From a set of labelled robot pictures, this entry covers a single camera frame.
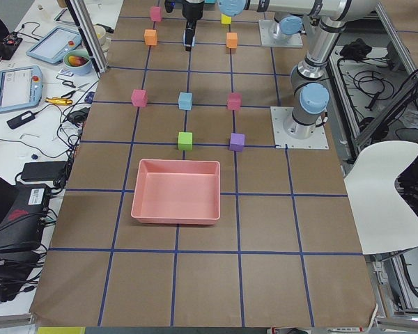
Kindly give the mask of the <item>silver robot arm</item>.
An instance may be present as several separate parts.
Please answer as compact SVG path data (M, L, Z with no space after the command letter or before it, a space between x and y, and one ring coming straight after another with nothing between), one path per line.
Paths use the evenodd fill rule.
M194 46L196 23L203 17L203 9L182 10L183 17L187 20L183 34L183 44L186 51L191 51ZM302 18L285 12L276 12L273 20L261 19L259 32L263 46L274 47L301 47Z
M347 22L355 21L375 9L376 1L218 1L222 14L235 17L244 10L258 13L306 15L320 19L304 60L291 72L296 98L290 115L283 121L285 132L296 139L309 138L316 121L326 110L330 95L318 83L325 66Z

